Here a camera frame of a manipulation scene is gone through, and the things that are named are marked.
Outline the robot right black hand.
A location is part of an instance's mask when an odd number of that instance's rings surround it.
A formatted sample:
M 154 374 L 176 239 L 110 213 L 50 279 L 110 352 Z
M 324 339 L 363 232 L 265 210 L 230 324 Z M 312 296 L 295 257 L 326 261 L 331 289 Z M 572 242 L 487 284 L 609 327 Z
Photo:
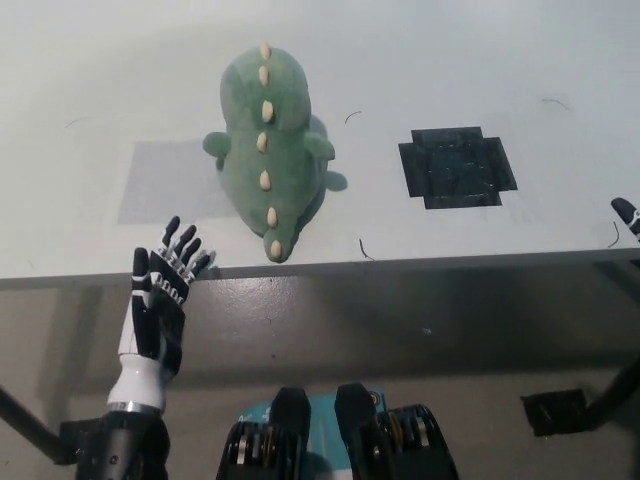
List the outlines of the robot right black hand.
M 614 198 L 611 206 L 620 219 L 625 223 L 629 231 L 636 237 L 640 237 L 640 212 L 627 199 L 622 197 Z

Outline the robot left white black hand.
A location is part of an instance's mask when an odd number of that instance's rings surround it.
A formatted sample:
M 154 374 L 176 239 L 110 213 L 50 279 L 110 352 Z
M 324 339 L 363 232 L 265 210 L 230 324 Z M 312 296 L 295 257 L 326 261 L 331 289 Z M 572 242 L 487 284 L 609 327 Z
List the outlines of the robot left white black hand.
M 121 366 L 107 406 L 160 416 L 166 389 L 180 370 L 184 304 L 191 285 L 215 257 L 202 248 L 197 227 L 173 217 L 153 249 L 134 250 L 131 289 L 118 347 Z

